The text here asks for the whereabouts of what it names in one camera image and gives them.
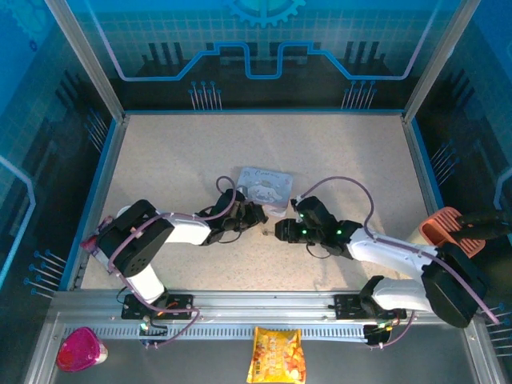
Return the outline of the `orange slatted plastic holder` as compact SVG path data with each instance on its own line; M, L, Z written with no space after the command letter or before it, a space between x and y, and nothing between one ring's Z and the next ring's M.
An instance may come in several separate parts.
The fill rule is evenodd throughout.
M455 208L444 207L425 219L408 239L413 243L431 246L453 243L458 245L469 258L472 258L483 250L486 241L473 239L456 241L450 233L462 228L456 221L461 216L461 213Z

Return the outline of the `cartoon dog print pouch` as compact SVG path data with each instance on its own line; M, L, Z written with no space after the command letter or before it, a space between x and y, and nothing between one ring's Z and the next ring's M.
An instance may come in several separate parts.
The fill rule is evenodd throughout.
M293 180L291 174L243 167L238 177L237 190L248 201L261 205L268 215L284 218L290 201Z

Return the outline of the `aluminium frame post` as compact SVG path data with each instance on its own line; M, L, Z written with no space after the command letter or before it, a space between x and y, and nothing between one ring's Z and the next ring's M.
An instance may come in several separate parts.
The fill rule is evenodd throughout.
M112 118L116 123L124 122L126 114L122 104L67 1L44 0L44 2L64 33Z
M460 0L458 8L448 23L443 36L432 53L425 70L422 72L406 104L402 117L404 125L411 124L416 113L426 100L428 93L452 55L454 48L458 44L480 3L481 0Z

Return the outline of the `blue table edge strip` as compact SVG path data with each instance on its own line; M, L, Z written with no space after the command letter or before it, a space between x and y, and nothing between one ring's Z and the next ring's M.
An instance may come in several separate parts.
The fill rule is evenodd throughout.
M64 291L68 290L68 283L71 280L72 270L74 268L74 263L77 260L78 252L79 252L79 243L82 240L82 236L84 233L84 230L86 229L86 222L89 218L90 211L92 209L94 198L96 195L96 191L99 185L100 177L103 172L103 168L106 163L106 157L108 155L108 152L110 150L110 144L112 142L114 133L116 131L118 124L115 120L112 121L112 123L109 126L109 129L107 131L106 141L105 141L105 147L100 153L100 157L98 160L98 165L96 167L96 171L94 172L94 177L92 179L92 183L90 185L89 193L87 195L85 205L82 210L82 215L80 217L80 221L78 223L78 228L76 231L76 234L74 236L74 240L72 241L70 252L68 254L68 258L65 264L64 271L62 273L62 277L59 282L58 291Z
M403 129L426 211L420 219L414 220L412 232L406 240L421 245L443 246L449 241L447 232L439 232L438 225L431 222L431 216L444 209L444 202L430 157L415 118L411 122L404 122Z
M283 114L348 114L402 116L400 109L228 109L228 110L126 110L125 115L283 115Z

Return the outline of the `pink plastic object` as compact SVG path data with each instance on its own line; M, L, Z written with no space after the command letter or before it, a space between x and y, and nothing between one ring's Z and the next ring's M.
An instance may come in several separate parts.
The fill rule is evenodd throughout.
M80 247L88 254L95 256L99 252L99 247L97 245L98 236L105 228L108 227L109 224L112 223L113 220L114 218L112 216L106 216L100 222L98 227L87 238L81 241Z

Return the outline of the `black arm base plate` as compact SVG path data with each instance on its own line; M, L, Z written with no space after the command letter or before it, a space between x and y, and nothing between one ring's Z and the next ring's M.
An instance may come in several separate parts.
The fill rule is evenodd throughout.
M170 310L189 309L193 305L194 297L191 294L170 294L160 302L154 304L158 308L167 308ZM147 316L152 320L191 320L190 311L184 313L163 313L154 311L142 304L133 294L125 296L121 318L124 320L143 320Z
M405 320L407 317L404 309L385 310L372 298L361 298L358 294L336 294L333 309L337 320Z

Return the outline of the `yellow snack bag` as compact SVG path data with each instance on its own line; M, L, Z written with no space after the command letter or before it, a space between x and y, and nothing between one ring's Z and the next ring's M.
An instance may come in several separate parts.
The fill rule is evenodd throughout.
M254 329L247 384L306 384L300 330Z

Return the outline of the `small controller board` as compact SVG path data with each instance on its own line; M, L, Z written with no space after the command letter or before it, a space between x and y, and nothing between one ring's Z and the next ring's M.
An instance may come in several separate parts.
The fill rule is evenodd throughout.
M152 318L144 318L139 326L139 333L145 336L163 336L167 335L168 327L157 325Z
M400 325L400 321L389 320L375 325L364 325L363 336L368 346L380 346L386 344L391 338L393 328Z

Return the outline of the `magenta triangular container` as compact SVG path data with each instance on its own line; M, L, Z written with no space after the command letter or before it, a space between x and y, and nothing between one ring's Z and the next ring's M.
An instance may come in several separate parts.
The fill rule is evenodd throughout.
M62 371L78 372L101 364L107 358L108 350L95 332L89 327L81 327L61 344L56 364Z

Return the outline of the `aluminium base beam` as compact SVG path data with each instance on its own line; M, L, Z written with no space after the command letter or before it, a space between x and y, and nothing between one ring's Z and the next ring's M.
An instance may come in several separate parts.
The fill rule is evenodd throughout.
M211 291L192 290L198 323L327 324L337 321L337 291ZM55 294L49 321L93 325L120 322L122 298L116 290L78 290Z

